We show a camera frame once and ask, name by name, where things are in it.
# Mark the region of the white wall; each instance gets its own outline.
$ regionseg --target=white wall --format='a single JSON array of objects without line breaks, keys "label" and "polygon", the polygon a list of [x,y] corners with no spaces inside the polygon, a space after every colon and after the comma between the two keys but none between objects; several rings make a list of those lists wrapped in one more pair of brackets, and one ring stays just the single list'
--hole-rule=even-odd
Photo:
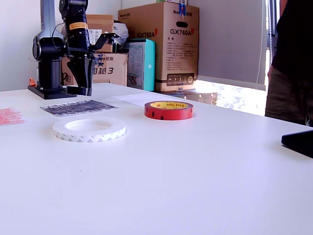
[{"label": "white wall", "polygon": [[[89,0],[87,14],[112,14],[117,19],[121,0]],[[26,89],[30,77],[37,78],[32,55],[33,38],[41,30],[40,0],[1,1],[0,91]],[[56,22],[60,23],[59,0],[55,0]]]},{"label": "white wall", "polygon": [[122,0],[123,9],[156,3],[156,0]]}]

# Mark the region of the table surface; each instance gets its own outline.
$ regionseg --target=table surface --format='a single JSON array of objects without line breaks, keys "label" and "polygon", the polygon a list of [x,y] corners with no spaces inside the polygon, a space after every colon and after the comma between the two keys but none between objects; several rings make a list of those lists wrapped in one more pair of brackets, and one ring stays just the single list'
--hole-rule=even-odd
[{"label": "table surface", "polygon": [[0,127],[0,234],[311,235],[313,160],[281,146],[308,127],[192,102],[186,121],[144,117],[111,96],[144,91],[96,84],[92,99],[118,110],[125,136],[72,143],[28,90],[0,93],[0,109],[29,120]]}]

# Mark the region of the yellow tape core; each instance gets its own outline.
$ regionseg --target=yellow tape core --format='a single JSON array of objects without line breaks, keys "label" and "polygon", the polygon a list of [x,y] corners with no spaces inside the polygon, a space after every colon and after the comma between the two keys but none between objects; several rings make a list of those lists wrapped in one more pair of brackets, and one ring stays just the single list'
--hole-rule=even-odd
[{"label": "yellow tape core", "polygon": [[185,109],[188,108],[188,105],[181,102],[165,101],[152,103],[151,107],[158,109]]},{"label": "yellow tape core", "polygon": [[84,23],[84,22],[78,22],[78,23],[73,23],[69,25],[69,29],[73,30],[73,29],[78,29],[78,28],[85,28],[88,29],[88,24]]}]

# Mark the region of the robotic arm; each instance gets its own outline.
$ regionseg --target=robotic arm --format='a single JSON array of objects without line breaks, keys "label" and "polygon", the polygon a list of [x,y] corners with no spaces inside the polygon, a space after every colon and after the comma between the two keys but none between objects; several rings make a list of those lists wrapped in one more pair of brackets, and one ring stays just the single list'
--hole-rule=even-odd
[{"label": "robotic arm", "polygon": [[[119,36],[102,34],[96,45],[90,45],[86,9],[88,0],[60,0],[59,10],[66,26],[64,39],[56,30],[54,0],[41,0],[42,31],[35,36],[33,55],[39,62],[39,81],[28,88],[44,99],[91,95],[92,75],[96,64],[94,53],[105,43],[112,44]],[[61,87],[62,57],[69,58],[68,68],[78,87]]]}]

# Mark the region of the tape roll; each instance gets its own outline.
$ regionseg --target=tape roll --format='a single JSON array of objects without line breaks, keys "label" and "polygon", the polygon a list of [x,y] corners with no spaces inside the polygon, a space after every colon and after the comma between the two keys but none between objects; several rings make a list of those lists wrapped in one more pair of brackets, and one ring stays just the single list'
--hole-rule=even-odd
[{"label": "tape roll", "polygon": [[53,125],[53,135],[69,142],[110,141],[123,136],[125,132],[126,126],[122,121],[110,118],[60,121]]},{"label": "tape roll", "polygon": [[145,105],[145,116],[157,120],[186,120],[193,116],[192,104],[174,101],[156,101]]}]

